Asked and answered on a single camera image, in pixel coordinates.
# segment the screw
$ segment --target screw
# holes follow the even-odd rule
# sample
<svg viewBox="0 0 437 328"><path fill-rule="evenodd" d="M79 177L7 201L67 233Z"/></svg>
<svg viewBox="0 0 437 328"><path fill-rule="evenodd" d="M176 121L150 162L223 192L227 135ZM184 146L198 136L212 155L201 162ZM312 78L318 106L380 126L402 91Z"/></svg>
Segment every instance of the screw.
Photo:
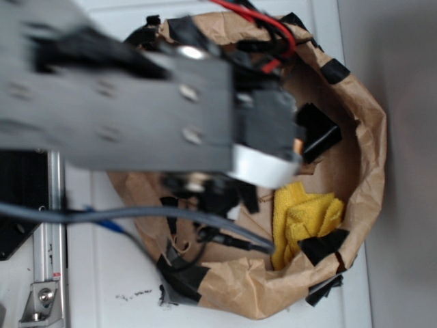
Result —
<svg viewBox="0 0 437 328"><path fill-rule="evenodd" d="M32 313L31 320L35 323L41 321L41 312Z"/></svg>
<svg viewBox="0 0 437 328"><path fill-rule="evenodd" d="M15 98L23 99L23 100L29 100L32 98L31 89L27 85L17 82L11 82L9 83L8 89L10 95Z"/></svg>
<svg viewBox="0 0 437 328"><path fill-rule="evenodd" d="M188 126L186 128L183 128L182 135L184 136L185 140L191 142L192 144L202 144L203 134L200 129L196 128L195 126Z"/></svg>
<svg viewBox="0 0 437 328"><path fill-rule="evenodd" d="M179 55L189 59L202 60L211 57L206 51L200 50L193 46L179 46L176 49L176 52Z"/></svg>
<svg viewBox="0 0 437 328"><path fill-rule="evenodd" d="M118 142L122 138L122 133L118 128L113 126L99 126L97 128L96 134L103 140L109 142Z"/></svg>
<svg viewBox="0 0 437 328"><path fill-rule="evenodd" d="M253 98L249 94L239 93L237 99L240 103L253 106Z"/></svg>
<svg viewBox="0 0 437 328"><path fill-rule="evenodd" d="M97 84L97 92L106 97L114 96L115 87L108 81L101 80Z"/></svg>
<svg viewBox="0 0 437 328"><path fill-rule="evenodd" d="M194 103L199 101L199 94L193 87L187 84L181 84L179 86L179 91L186 99L191 100Z"/></svg>
<svg viewBox="0 0 437 328"><path fill-rule="evenodd" d="M42 304L48 304L53 300L54 296L55 294L53 294L53 292L50 289L44 288L41 289L41 291L39 292L38 299Z"/></svg>
<svg viewBox="0 0 437 328"><path fill-rule="evenodd" d="M21 234L24 234L26 232L26 230L23 228L23 226L19 223L17 223L15 225L15 228L18 230L18 232L20 232Z"/></svg>

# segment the gray cable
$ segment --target gray cable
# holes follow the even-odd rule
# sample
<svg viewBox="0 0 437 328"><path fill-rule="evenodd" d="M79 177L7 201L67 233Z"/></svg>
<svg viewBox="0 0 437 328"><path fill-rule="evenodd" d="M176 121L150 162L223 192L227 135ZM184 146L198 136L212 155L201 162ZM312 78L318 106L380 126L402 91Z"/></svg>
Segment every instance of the gray cable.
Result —
<svg viewBox="0 0 437 328"><path fill-rule="evenodd" d="M235 232L240 236L248 238L251 242L258 244L258 250L267 254L274 253L274 245L271 241L253 232L236 225L233 221L224 219L217 215L207 214L203 212L195 212L193 210L185 210L183 208L176 208L170 206L153 207L127 207L116 208L113 210L101 210L98 212L84 212L84 213L62 213L53 211L38 211L22 206L6 204L0 202L0 215L6 217L14 217L29 222L48 222L48 223L85 223L85 222L99 222L110 219L117 219L121 217L179 217L182 219L189 219L191 221L205 224L207 226L225 229L230 232Z"/></svg>

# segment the white wall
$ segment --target white wall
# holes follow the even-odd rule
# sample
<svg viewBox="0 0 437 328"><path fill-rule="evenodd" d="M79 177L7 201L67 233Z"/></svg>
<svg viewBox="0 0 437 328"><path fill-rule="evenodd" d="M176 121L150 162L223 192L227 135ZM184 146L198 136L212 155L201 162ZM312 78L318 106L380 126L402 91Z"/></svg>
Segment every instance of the white wall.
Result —
<svg viewBox="0 0 437 328"><path fill-rule="evenodd" d="M389 116L367 243L373 326L437 327L437 1L339 0L347 66Z"/></svg>

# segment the gray metal bracket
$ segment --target gray metal bracket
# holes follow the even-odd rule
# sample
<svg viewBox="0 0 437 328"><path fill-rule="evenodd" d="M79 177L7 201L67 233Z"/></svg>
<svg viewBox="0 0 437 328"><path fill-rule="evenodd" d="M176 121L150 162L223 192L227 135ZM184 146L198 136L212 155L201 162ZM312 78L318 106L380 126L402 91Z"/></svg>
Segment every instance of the gray metal bracket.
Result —
<svg viewBox="0 0 437 328"><path fill-rule="evenodd" d="M3 326L3 322L5 320L5 317L6 317L6 309L4 306L2 306L0 304L0 328L2 328L2 326Z"/></svg>
<svg viewBox="0 0 437 328"><path fill-rule="evenodd" d="M25 312L18 326L20 328L64 327L61 293L57 282L36 282L31 285Z"/></svg>

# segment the yellow cloth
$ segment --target yellow cloth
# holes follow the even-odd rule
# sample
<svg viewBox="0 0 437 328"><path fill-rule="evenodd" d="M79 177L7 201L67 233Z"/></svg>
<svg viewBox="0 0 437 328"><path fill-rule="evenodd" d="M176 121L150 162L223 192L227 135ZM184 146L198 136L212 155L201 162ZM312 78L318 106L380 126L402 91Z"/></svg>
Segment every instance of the yellow cloth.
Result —
<svg viewBox="0 0 437 328"><path fill-rule="evenodd" d="M334 193L305 193L301 182L274 193L272 255L275 270L283 269L300 251L298 241L323 237L332 232L343 217L344 203Z"/></svg>

